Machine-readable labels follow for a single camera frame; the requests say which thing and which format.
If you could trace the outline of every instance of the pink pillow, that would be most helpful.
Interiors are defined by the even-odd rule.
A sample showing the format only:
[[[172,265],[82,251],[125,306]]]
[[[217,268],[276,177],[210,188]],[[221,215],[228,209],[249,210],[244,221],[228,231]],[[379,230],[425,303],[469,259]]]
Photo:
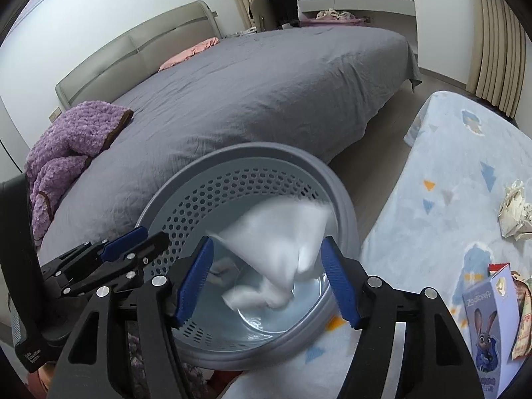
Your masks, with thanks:
[[[210,38],[210,39],[204,40],[203,42],[198,43],[197,45],[194,45],[193,47],[185,49],[184,51],[181,51],[179,54],[174,55],[174,57],[170,58],[169,60],[166,60],[162,64],[162,66],[159,68],[159,71],[168,69],[169,67],[182,63],[185,60],[192,58],[197,53],[200,53],[201,51],[204,51],[210,48],[211,46],[216,45],[218,42],[219,42],[218,38]]]

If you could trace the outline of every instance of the silver screw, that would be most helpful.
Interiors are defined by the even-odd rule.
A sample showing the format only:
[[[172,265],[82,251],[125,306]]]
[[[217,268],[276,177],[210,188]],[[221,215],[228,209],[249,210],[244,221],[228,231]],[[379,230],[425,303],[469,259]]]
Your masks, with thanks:
[[[96,291],[96,295],[98,297],[105,297],[107,294],[109,294],[109,287],[99,287],[98,290]]]
[[[368,285],[372,288],[380,288],[382,286],[382,280],[377,276],[371,276],[368,278]]]
[[[438,297],[438,291],[436,291],[436,290],[433,289],[433,288],[427,288],[427,289],[425,290],[425,295],[426,295],[428,298],[434,300],[435,298]]]
[[[166,284],[166,281],[167,281],[166,276],[155,276],[152,279],[152,285],[156,287],[161,287],[164,284]]]

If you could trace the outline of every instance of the gray leather headboard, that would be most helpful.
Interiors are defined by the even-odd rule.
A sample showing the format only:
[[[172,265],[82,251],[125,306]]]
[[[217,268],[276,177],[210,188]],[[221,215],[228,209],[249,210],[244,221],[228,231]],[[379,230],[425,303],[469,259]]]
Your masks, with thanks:
[[[55,91],[65,109],[85,100],[113,102],[159,70],[173,55],[218,37],[203,1],[177,7],[126,31],[71,71]]]

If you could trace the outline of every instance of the wall outlet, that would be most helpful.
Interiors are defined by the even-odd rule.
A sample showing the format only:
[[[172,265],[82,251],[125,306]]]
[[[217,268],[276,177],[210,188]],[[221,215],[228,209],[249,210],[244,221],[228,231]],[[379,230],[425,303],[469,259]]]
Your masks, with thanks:
[[[60,115],[61,115],[61,110],[60,110],[60,108],[58,106],[57,108],[55,108],[55,110],[50,114],[50,117],[48,117],[48,118],[53,123],[55,121],[55,119],[58,118]]]

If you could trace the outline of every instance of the blue triangle pattern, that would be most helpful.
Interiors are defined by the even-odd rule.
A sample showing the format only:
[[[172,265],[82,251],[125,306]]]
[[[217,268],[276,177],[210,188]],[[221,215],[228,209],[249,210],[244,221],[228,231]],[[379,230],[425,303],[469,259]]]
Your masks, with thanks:
[[[311,345],[307,349],[307,355],[305,357],[305,364],[309,364],[312,360],[315,360],[316,358],[324,355],[325,350],[323,348],[320,348],[319,346]]]
[[[423,200],[423,208],[425,209],[425,213],[429,214],[432,210],[432,207],[434,207],[434,202],[426,199]]]
[[[491,192],[491,190],[493,189],[493,185],[495,184],[495,180],[497,179],[497,177],[494,175],[495,168],[493,168],[493,166],[489,166],[488,164],[482,161],[480,162],[480,166],[482,167],[480,172],[482,173],[482,176],[484,177],[484,181],[486,182],[486,187],[488,188],[488,192]]]

